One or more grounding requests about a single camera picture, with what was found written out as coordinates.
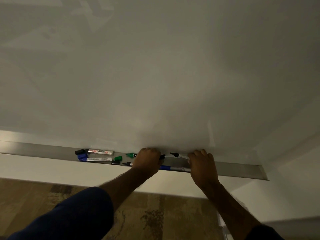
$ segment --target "floor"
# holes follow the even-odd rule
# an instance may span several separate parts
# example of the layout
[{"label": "floor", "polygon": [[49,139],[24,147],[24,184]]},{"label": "floor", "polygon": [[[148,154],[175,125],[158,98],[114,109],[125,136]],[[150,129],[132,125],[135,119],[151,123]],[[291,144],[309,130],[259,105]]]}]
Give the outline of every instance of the floor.
[{"label": "floor", "polygon": [[[0,178],[0,239],[83,189]],[[114,226],[103,239],[222,240],[223,235],[217,212],[206,199],[134,192],[117,210]]]}]

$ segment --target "sleeve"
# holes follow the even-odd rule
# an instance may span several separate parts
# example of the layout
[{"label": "sleeve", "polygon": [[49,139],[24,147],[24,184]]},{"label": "sleeve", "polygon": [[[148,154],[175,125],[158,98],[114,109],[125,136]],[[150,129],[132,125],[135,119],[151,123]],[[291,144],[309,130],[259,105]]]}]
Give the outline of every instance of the sleeve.
[{"label": "sleeve", "polygon": [[87,188],[62,201],[7,240],[101,240],[113,225],[113,204],[106,191]]},{"label": "sleeve", "polygon": [[284,240],[280,235],[272,228],[266,225],[259,225],[252,228],[251,232],[247,235],[245,240]]}]

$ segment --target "person's left arm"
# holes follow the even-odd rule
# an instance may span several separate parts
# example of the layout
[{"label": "person's left arm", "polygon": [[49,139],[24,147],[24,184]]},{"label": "person's left arm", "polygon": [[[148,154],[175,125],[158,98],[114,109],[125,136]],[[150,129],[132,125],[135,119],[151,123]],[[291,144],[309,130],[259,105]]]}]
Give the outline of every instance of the person's left arm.
[{"label": "person's left arm", "polygon": [[114,211],[141,184],[158,172],[161,153],[143,148],[126,173],[67,198],[7,240],[101,240],[113,225]]}]

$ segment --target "person's right arm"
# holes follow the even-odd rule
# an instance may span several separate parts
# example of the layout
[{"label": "person's right arm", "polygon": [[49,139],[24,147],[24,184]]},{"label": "person's right arm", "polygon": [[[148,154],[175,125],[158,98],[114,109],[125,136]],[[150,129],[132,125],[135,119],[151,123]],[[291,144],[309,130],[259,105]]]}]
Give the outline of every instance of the person's right arm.
[{"label": "person's right arm", "polygon": [[212,154],[205,150],[195,150],[188,154],[190,158],[191,177],[195,184],[212,201],[223,218],[234,240],[245,240],[257,237],[256,230],[264,231],[265,238],[282,239],[272,228],[263,226],[253,215],[243,208],[220,184]]}]

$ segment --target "hand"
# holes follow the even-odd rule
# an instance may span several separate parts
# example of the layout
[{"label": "hand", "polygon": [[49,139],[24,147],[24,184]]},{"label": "hand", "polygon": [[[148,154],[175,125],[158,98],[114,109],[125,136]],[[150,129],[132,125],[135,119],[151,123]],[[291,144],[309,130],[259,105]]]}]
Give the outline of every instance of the hand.
[{"label": "hand", "polygon": [[218,173],[211,153],[202,149],[189,153],[191,177],[195,184],[202,190],[219,185]]},{"label": "hand", "polygon": [[156,174],[162,164],[161,153],[155,148],[142,148],[133,161],[132,169],[139,170],[147,179]]}]

